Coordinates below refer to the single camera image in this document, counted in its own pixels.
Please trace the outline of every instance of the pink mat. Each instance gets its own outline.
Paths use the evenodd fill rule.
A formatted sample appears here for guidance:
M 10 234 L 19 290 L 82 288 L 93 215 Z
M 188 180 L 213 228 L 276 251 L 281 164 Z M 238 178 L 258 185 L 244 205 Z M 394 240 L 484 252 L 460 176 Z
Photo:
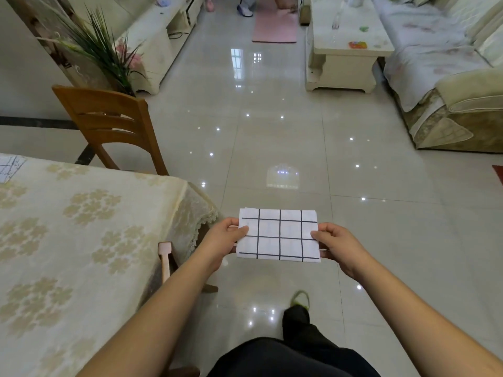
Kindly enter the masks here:
M 296 0 L 285 0 L 295 4 Z M 274 0 L 258 0 L 253 42 L 297 42 L 297 13 L 279 10 Z

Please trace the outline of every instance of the green slipper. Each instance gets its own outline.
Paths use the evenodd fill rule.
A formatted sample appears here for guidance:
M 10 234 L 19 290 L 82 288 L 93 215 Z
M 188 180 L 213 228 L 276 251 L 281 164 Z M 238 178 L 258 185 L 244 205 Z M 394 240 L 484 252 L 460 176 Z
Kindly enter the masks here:
M 307 299 L 307 305 L 306 304 L 302 304 L 300 303 L 297 298 L 299 297 L 299 295 L 301 294 L 304 294 L 306 299 Z M 293 306 L 303 306 L 306 310 L 309 310 L 309 294 L 304 291 L 304 290 L 299 290 L 297 292 L 295 292 L 292 296 L 292 300 L 290 300 L 290 306 L 293 307 Z

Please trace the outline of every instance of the left hand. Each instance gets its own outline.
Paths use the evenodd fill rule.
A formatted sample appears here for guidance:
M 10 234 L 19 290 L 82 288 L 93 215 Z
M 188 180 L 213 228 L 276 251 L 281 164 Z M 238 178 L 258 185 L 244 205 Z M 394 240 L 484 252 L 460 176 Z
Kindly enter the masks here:
M 237 228 L 238 225 L 236 217 L 228 217 L 213 225 L 197 248 L 196 254 L 209 257 L 212 272 L 218 270 L 223 257 L 235 251 L 234 244 L 248 233 L 248 226 Z

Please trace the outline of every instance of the black pants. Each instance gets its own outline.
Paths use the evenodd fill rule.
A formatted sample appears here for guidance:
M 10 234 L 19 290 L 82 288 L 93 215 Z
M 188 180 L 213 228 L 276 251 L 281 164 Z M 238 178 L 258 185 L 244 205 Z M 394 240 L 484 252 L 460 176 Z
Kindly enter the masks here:
M 284 312 L 283 338 L 284 341 L 261 337 L 241 344 L 223 355 L 208 377 L 255 376 L 257 370 L 262 376 L 349 374 L 351 377 L 380 377 L 354 350 L 339 348 L 324 337 L 309 322 L 309 312 L 302 306 L 293 306 Z M 267 365 L 267 373 L 257 369 L 257 364 Z M 336 373 L 331 367 L 342 372 Z
M 297 352 L 331 365 L 353 377 L 379 377 L 377 371 L 353 349 L 339 348 L 310 324 L 309 312 L 293 306 L 283 314 L 283 339 Z

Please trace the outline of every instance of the black grid line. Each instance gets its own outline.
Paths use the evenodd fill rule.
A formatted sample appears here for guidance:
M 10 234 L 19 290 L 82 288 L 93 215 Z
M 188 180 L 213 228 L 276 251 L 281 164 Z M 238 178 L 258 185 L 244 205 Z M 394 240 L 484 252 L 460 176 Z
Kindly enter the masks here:
M 242 220 L 257 220 L 257 230 L 256 230 L 256 235 L 246 235 L 246 237 L 252 237 L 252 238 L 256 238 L 257 241 L 256 241 L 256 252 L 255 253 L 250 253 L 250 252 L 239 252 L 240 254 L 248 254 L 248 255 L 255 255 L 256 256 L 256 259 L 259 258 L 259 255 L 261 256 L 270 256 L 270 257 L 278 257 L 279 260 L 281 260 L 281 239 L 289 239 L 289 240 L 297 240 L 297 241 L 300 241 L 300 246 L 301 246 L 301 256 L 298 256 L 298 255 L 285 255 L 283 254 L 283 259 L 285 260 L 285 258 L 298 258 L 300 259 L 302 262 L 304 262 L 304 259 L 319 259 L 319 258 L 316 258 L 316 257 L 308 257 L 308 256 L 304 256 L 304 243 L 303 241 L 316 241 L 315 239 L 312 239 L 312 238 L 303 238 L 303 235 L 302 235 L 302 230 L 303 230 L 303 225 L 302 223 L 303 222 L 307 222 L 307 223 L 318 223 L 317 221 L 303 221 L 303 215 L 302 215 L 302 210 L 300 210 L 300 220 L 285 220 L 285 219 L 281 219 L 281 209 L 278 209 L 279 210 L 279 219 L 276 219 L 276 218 L 261 218 L 261 209 L 258 209 L 258 218 L 252 218 L 252 217 L 241 217 Z M 266 235 L 260 235 L 260 221 L 278 221 L 279 222 L 279 227 L 278 227 L 278 237 L 275 237 L 275 236 L 266 236 Z M 300 238 L 293 238 L 293 237 L 281 237 L 281 221 L 288 221 L 288 222 L 299 222 L 300 223 Z M 279 243 L 278 243 L 278 249 L 279 249 L 279 254 L 276 255 L 276 254 L 263 254 L 263 253 L 259 253 L 259 240 L 260 238 L 275 238 L 275 239 L 278 239 Z
M 281 220 L 277 218 L 251 218 L 251 217 L 241 217 L 242 220 L 262 220 L 262 221 L 288 221 L 288 222 L 311 222 L 313 224 L 317 224 L 317 221 L 303 221 L 302 220 L 302 213 L 300 213 L 300 220 Z
M 300 248 L 302 249 L 302 262 L 303 262 L 304 261 L 304 243 L 302 242 L 302 210 L 300 210 Z
M 240 252 L 240 254 L 249 254 L 249 255 L 255 255 L 255 253 L 245 253 L 245 252 Z M 278 256 L 276 254 L 262 254 L 259 253 L 258 255 L 266 255 L 266 256 Z M 305 259 L 318 259 L 315 257 L 310 257 L 310 256 L 297 256 L 297 255 L 283 255 L 286 258 L 305 258 Z

